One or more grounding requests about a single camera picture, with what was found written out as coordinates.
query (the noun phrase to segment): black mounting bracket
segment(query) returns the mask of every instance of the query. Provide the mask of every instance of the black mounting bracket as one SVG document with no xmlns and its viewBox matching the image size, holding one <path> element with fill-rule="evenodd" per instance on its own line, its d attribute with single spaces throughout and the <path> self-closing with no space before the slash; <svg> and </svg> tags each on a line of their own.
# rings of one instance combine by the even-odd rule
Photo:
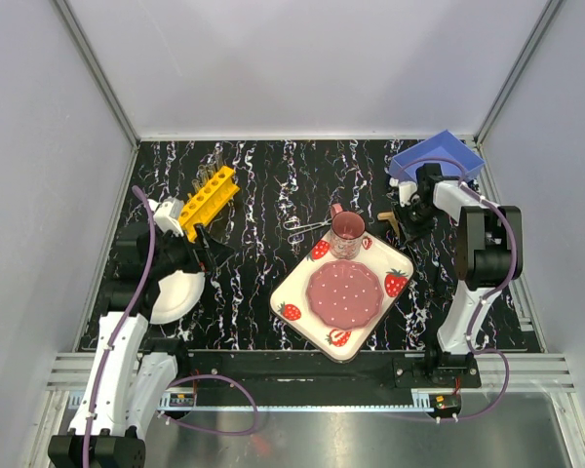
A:
<svg viewBox="0 0 585 468">
<path fill-rule="evenodd" d="M 395 217 L 401 223 L 406 241 L 418 239 L 430 233 L 435 227 L 435 216 L 441 211 L 433 204 L 436 184 L 443 180 L 457 180 L 458 177 L 442 175 L 437 163 L 426 163 L 416 169 L 417 189 L 409 204 L 393 205 Z"/>
<path fill-rule="evenodd" d="M 158 282 L 181 270 L 210 275 L 234 254 L 234 250 L 213 239 L 203 224 L 195 224 L 197 242 L 156 227 L 154 257 L 143 288 L 131 316 L 140 314 L 148 321 L 160 295 Z M 100 292 L 102 314 L 125 310 L 135 293 L 149 250 L 147 223 L 135 222 L 122 228 L 115 242 L 114 277 Z"/>
<path fill-rule="evenodd" d="M 427 347 L 424 357 L 395 358 L 394 377 L 397 388 L 480 388 L 481 377 L 472 353 L 443 353 L 437 342 Z"/>
<path fill-rule="evenodd" d="M 146 338 L 138 348 L 146 356 L 151 353 L 166 353 L 175 357 L 178 375 L 189 375 L 190 358 L 184 352 L 184 341 L 180 338 Z"/>
<path fill-rule="evenodd" d="M 514 233 L 516 270 L 512 279 L 523 271 L 523 224 L 518 207 L 499 206 Z M 461 207 L 457 226 L 455 273 L 470 291 L 495 288 L 509 272 L 511 249 L 509 233 L 496 214 L 487 208 Z"/>
<path fill-rule="evenodd" d="M 50 461 L 57 468 L 82 466 L 83 436 L 52 436 L 48 446 Z M 89 461 L 99 468 L 143 468 L 145 441 L 137 438 L 137 429 L 131 426 L 125 437 L 92 436 L 89 443 Z"/>
</svg>

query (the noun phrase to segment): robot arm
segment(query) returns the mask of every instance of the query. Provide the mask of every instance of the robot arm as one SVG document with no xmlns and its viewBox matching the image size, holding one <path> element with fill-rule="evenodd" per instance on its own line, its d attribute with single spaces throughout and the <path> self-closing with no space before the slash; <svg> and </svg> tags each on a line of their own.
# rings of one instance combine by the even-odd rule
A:
<svg viewBox="0 0 585 468">
<path fill-rule="evenodd" d="M 400 203 L 395 206 L 404 232 L 419 237 L 434 225 L 438 212 L 447 213 L 458 223 L 455 270 L 458 284 L 447 319 L 438 329 L 435 365 L 442 355 L 468 355 L 468 325 L 481 298 L 506 278 L 511 252 L 508 236 L 497 216 L 458 186 L 456 177 L 444 177 L 439 164 L 425 164 L 416 171 L 417 184 L 399 184 Z M 522 217 L 516 207 L 495 205 L 507 218 L 517 240 L 518 263 L 513 279 L 522 273 Z M 489 308 L 500 295 L 487 301 L 472 329 L 477 336 Z"/>
<path fill-rule="evenodd" d="M 148 251 L 146 224 L 130 224 L 118 234 L 116 278 L 101 292 L 104 312 L 99 319 L 96 355 L 83 402 L 69 424 L 68 435 L 53 436 L 48 448 L 48 455 L 57 468 L 80 466 L 87 419 L 92 416 L 89 401 L 95 387 L 97 398 L 90 459 L 97 465 L 92 466 L 133 467 L 144 464 L 147 426 L 160 396 L 178 372 L 176 350 L 179 340 L 148 340 L 138 375 L 132 382 L 137 352 L 142 348 L 141 341 L 152 310 L 161 296 L 159 282 L 178 271 L 211 274 L 233 254 L 232 249 L 212 239 L 201 224 L 195 225 L 198 242 L 190 243 L 179 226 L 171 222 L 176 202 L 167 200 L 157 205 L 150 201 L 150 206 L 156 210 L 154 258 L 143 293 L 114 345 L 109 348 L 108 339 L 134 295 Z M 201 295 L 204 282 L 192 285 L 200 289 L 197 296 Z M 101 379 L 97 381 L 102 355 L 107 349 L 110 352 Z"/>
</svg>

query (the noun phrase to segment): pink mug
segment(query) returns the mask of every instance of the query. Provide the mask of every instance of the pink mug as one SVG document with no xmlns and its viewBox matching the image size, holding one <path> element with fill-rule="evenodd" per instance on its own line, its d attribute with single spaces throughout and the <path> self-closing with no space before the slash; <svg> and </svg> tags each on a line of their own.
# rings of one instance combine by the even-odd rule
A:
<svg viewBox="0 0 585 468">
<path fill-rule="evenodd" d="M 360 252 L 366 226 L 362 217 L 331 205 L 330 252 L 336 258 L 350 260 Z"/>
</svg>

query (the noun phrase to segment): white wall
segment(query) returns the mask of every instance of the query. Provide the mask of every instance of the white wall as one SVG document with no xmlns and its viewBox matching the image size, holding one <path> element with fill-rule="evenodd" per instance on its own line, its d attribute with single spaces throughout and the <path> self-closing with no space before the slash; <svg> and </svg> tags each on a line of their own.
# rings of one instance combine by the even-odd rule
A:
<svg viewBox="0 0 585 468">
<path fill-rule="evenodd" d="M 48 0 L 0 2 L 0 467 L 70 350 L 130 146 Z"/>
<path fill-rule="evenodd" d="M 502 201 L 523 210 L 538 317 L 585 410 L 585 0 L 565 2 L 484 149 Z"/>
<path fill-rule="evenodd" d="M 142 137 L 479 129 L 546 0 L 69 0 Z"/>
</svg>

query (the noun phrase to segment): blue tray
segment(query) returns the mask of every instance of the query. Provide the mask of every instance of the blue tray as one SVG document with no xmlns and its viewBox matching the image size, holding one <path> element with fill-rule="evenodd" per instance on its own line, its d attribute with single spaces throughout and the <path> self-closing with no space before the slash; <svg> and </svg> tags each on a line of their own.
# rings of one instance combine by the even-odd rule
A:
<svg viewBox="0 0 585 468">
<path fill-rule="evenodd" d="M 425 163 L 412 164 L 399 173 L 401 167 L 416 159 L 431 158 L 434 156 L 450 158 L 460 163 L 466 168 L 466 181 L 475 178 L 486 163 L 468 146 L 459 141 L 455 135 L 448 130 L 444 130 L 429 139 L 421 141 L 416 146 L 397 154 L 392 158 L 388 172 L 391 177 L 398 178 L 400 181 L 411 180 L 416 182 L 416 169 Z M 444 162 L 439 162 L 439 164 L 442 167 L 442 174 L 444 176 L 461 176 L 461 171 L 454 165 Z"/>
</svg>

